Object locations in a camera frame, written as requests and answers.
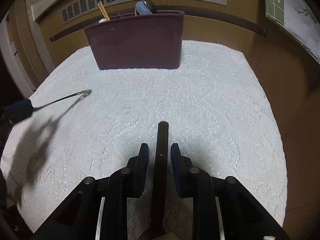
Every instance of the dark utensil handle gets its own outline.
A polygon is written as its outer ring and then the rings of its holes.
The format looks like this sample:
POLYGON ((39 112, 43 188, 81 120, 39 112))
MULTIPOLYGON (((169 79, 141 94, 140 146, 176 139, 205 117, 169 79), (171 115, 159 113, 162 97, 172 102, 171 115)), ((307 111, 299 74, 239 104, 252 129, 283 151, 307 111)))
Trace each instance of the dark utensil handle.
POLYGON ((162 227, 165 205, 165 190, 167 184, 167 161, 168 161, 168 135, 169 124, 160 122, 156 145, 156 160, 153 177, 151 198, 151 226, 162 227))

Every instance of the screw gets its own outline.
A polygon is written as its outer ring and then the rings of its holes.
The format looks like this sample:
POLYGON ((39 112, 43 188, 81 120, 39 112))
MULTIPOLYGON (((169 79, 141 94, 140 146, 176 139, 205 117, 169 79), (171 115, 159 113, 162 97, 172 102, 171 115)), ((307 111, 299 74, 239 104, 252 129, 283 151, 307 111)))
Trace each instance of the screw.
POLYGON ((131 170, 130 170, 129 168, 122 168, 122 169, 120 170, 120 172, 121 172, 122 174, 129 174, 129 173, 131 172, 131 170))
POLYGON ((90 184, 90 183, 93 182, 93 177, 85 177, 84 180, 83 180, 83 182, 84 182, 85 184, 90 184))
POLYGON ((200 172, 199 168, 197 167, 191 167, 189 171, 193 174, 198 174, 200 172))
POLYGON ((237 179, 235 177, 229 176, 227 177, 227 182, 230 184, 235 184, 237 182, 237 179))

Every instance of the table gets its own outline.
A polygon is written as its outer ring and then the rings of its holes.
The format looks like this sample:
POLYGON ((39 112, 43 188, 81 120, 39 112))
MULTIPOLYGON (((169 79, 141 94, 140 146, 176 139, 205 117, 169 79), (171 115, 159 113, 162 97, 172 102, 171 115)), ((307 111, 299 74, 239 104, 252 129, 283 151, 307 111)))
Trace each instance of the table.
MULTIPOLYGON (((268 99, 241 52, 183 41, 181 64, 166 69, 98 69, 90 47, 61 63, 31 96, 34 107, 84 89, 16 125, 1 169, 8 192, 34 232, 86 176, 109 176, 149 145, 145 191, 128 199, 128 239, 149 227, 157 125, 169 123, 169 147, 211 176, 235 176, 282 225, 287 176, 268 99)), ((179 199, 171 160, 164 228, 191 239, 192 200, 179 199)))

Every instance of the green checkered fabric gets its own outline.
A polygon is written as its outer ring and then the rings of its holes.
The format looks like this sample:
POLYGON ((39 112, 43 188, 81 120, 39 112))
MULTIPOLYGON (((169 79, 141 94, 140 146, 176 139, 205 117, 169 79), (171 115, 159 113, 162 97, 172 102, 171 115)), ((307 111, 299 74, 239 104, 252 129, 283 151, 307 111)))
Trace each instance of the green checkered fabric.
POLYGON ((284 0, 265 0, 266 17, 280 25, 284 25, 284 0))

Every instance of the chopsticks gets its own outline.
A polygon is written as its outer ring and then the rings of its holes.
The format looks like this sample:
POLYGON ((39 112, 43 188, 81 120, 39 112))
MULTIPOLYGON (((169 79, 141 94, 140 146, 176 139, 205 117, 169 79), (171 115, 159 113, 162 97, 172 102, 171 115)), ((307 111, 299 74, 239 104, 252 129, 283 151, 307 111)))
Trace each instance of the chopsticks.
POLYGON ((97 5, 98 5, 100 11, 102 12, 103 17, 104 17, 107 21, 110 21, 109 15, 107 14, 106 9, 104 8, 102 2, 98 2, 97 5))

